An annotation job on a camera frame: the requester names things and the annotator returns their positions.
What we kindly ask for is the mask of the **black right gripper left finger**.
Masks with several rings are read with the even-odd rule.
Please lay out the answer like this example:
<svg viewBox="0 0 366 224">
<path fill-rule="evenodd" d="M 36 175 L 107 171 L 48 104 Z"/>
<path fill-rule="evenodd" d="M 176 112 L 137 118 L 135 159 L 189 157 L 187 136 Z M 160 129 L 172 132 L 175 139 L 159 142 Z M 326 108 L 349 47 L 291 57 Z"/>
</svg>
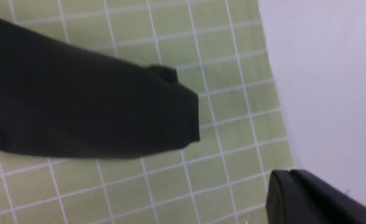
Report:
<svg viewBox="0 0 366 224">
<path fill-rule="evenodd" d="M 299 180 L 287 170 L 271 172 L 266 200 L 269 224 L 328 224 Z"/>
</svg>

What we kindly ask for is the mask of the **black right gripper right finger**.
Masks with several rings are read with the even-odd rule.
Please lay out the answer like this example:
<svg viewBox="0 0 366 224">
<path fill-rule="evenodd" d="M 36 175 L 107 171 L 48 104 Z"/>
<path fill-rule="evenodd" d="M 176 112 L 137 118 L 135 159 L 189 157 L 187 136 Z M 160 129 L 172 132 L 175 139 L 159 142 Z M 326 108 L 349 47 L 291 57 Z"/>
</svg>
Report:
<svg viewBox="0 0 366 224">
<path fill-rule="evenodd" d="M 366 224 L 366 206 L 304 169 L 293 169 L 311 200 L 333 224 Z"/>
</svg>

